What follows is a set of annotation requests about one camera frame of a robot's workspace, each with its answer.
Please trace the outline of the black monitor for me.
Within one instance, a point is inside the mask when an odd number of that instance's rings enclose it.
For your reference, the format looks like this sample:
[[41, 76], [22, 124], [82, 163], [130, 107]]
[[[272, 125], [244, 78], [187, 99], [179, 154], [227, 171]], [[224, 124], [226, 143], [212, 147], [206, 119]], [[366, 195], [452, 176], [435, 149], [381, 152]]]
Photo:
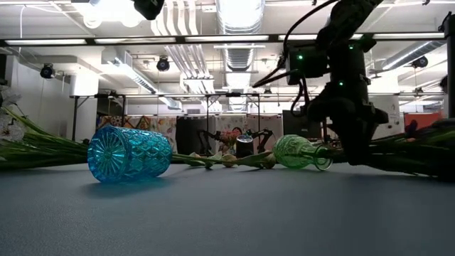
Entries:
[[321, 139], [322, 128], [320, 122], [309, 121], [306, 117], [295, 117], [290, 110], [282, 112], [284, 135], [295, 134], [307, 139]]

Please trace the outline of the black cylinder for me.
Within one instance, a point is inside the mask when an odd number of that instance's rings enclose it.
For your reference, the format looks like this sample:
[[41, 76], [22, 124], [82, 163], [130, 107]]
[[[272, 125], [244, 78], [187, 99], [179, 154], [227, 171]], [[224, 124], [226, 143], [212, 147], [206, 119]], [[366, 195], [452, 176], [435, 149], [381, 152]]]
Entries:
[[253, 138], [250, 135], [241, 134], [236, 139], [236, 157], [241, 159], [254, 154]]

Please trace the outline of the purple artificial flower bunch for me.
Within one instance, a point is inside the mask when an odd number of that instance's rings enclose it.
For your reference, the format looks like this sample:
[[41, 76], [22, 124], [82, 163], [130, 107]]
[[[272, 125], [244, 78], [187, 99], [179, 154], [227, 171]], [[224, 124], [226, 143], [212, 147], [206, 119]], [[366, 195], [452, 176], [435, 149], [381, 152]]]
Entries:
[[330, 157], [338, 163], [455, 182], [455, 147], [419, 142], [381, 143], [371, 144], [367, 149], [355, 151], [351, 155], [341, 149], [335, 150]]
[[455, 118], [440, 119], [428, 127], [372, 140], [370, 146], [436, 146], [455, 149]]

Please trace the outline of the silver ventilation duct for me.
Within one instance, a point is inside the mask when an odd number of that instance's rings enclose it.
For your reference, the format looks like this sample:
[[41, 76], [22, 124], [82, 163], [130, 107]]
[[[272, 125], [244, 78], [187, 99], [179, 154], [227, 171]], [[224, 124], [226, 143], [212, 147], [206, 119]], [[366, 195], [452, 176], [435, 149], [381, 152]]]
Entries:
[[[265, 0], [215, 0], [219, 33], [223, 35], [258, 34], [262, 25]], [[225, 84], [231, 93], [246, 93], [250, 88], [255, 49], [251, 44], [226, 44], [222, 49]]]

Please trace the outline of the blue glass vase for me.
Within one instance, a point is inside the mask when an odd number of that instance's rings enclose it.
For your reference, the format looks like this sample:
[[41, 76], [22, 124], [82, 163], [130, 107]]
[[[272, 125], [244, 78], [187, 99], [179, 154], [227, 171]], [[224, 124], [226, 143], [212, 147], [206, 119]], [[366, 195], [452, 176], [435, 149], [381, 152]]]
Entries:
[[98, 181], [121, 183], [160, 176], [172, 156], [170, 143], [158, 132], [108, 126], [92, 137], [87, 164]]

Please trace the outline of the green glass vase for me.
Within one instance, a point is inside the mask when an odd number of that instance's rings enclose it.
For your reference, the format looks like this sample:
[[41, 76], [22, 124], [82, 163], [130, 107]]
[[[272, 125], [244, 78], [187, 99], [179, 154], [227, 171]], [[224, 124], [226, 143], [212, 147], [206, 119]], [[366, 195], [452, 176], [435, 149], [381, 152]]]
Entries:
[[308, 139], [295, 134], [284, 135], [272, 149], [277, 162], [287, 168], [304, 169], [314, 165], [319, 171], [329, 169], [333, 163], [332, 159], [321, 156], [325, 151], [326, 147], [315, 146]]

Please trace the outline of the pink artificial tulip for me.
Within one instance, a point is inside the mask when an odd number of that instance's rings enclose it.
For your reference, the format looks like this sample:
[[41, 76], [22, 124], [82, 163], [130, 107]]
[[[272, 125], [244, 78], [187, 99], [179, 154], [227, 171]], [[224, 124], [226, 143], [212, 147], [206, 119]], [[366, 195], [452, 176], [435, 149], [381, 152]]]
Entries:
[[205, 163], [205, 167], [207, 169], [211, 169], [215, 164], [222, 164], [226, 168], [231, 168], [235, 165], [235, 161], [237, 158], [232, 154], [223, 154], [222, 152], [218, 152], [213, 156], [209, 156]]
[[239, 166], [250, 166], [258, 169], [272, 169], [276, 162], [277, 160], [271, 151], [266, 151], [261, 154], [253, 154], [235, 161], [235, 163]]

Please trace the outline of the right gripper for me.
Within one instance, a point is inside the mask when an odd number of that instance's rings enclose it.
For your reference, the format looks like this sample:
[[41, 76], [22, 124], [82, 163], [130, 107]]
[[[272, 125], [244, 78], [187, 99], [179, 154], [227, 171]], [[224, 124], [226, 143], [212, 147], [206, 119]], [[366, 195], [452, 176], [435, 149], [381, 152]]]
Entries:
[[366, 159], [376, 124], [388, 123], [388, 113], [376, 108], [369, 100], [367, 85], [326, 85], [321, 93], [310, 101], [307, 116], [313, 121], [322, 121], [326, 117], [333, 121], [364, 121], [336, 122], [333, 125], [348, 163], [354, 166], [362, 164]]

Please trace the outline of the red panel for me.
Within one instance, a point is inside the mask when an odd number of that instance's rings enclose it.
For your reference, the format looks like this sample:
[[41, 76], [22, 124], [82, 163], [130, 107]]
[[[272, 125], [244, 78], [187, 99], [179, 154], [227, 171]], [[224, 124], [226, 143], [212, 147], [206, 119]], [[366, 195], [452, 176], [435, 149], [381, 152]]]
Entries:
[[423, 129], [431, 126], [436, 121], [441, 120], [443, 117], [440, 112], [430, 113], [405, 113], [405, 131], [408, 132], [410, 128]]

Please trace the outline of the blue table mat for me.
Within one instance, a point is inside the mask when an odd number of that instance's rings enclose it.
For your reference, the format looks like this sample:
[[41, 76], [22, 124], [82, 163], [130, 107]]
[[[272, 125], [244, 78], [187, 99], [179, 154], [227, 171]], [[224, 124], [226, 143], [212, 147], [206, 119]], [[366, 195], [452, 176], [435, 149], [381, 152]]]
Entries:
[[455, 183], [336, 164], [0, 174], [0, 256], [455, 256]]

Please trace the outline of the white artificial flower bunch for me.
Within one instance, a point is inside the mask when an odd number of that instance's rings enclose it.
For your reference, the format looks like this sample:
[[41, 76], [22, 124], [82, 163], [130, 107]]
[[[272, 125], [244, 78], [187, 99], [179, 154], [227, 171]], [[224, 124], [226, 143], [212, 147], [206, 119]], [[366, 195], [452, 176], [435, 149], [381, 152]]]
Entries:
[[11, 87], [0, 85], [0, 148], [86, 156], [88, 145], [52, 135], [23, 115], [17, 104], [20, 99]]
[[87, 162], [87, 145], [42, 134], [10, 116], [0, 119], [0, 172]]

